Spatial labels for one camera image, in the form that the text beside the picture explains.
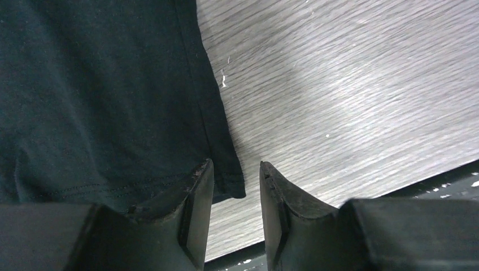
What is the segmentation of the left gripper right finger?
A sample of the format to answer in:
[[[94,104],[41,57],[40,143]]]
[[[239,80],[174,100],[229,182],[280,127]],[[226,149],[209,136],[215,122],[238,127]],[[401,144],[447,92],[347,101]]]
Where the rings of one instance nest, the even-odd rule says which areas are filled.
[[[478,200],[395,195],[336,208],[259,171],[269,270],[477,270]]]

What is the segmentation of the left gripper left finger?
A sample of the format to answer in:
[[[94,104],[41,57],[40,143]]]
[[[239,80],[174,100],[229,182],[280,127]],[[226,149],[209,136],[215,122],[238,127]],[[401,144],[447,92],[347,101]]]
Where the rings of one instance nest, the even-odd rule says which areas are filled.
[[[100,204],[1,205],[2,270],[202,270],[214,166],[122,215]]]

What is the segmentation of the plain black underwear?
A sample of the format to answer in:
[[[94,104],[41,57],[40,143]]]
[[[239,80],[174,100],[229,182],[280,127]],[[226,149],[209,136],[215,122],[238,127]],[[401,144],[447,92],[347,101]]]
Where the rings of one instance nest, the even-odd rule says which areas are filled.
[[[126,212],[204,159],[245,180],[196,1],[1,2],[1,202]]]

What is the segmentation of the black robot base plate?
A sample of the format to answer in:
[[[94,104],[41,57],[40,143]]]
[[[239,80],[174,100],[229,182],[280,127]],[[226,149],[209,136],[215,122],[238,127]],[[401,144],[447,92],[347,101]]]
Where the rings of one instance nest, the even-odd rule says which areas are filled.
[[[478,200],[478,160],[383,195],[384,198]],[[204,270],[267,270],[264,242],[205,263]]]

